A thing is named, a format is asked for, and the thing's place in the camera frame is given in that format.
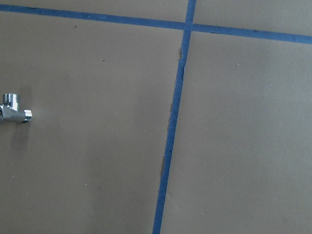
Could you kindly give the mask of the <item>brown paper table cover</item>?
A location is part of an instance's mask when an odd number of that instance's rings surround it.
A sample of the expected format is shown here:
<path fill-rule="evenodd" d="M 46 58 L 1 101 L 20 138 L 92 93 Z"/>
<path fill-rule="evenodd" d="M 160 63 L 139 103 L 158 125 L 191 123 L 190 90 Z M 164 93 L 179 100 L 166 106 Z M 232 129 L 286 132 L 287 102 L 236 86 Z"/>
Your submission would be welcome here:
<path fill-rule="evenodd" d="M 309 0 L 3 0 L 3 234 L 309 234 Z"/>

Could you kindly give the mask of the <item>chrome angle valve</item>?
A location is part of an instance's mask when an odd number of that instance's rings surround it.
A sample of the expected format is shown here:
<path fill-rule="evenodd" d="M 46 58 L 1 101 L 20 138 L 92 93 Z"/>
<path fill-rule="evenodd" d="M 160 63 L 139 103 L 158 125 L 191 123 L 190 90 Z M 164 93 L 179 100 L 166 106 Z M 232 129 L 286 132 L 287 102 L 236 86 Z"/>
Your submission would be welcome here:
<path fill-rule="evenodd" d="M 20 96 L 6 93 L 3 95 L 3 103 L 0 105 L 0 122 L 27 123 L 32 118 L 32 111 L 20 109 Z"/>

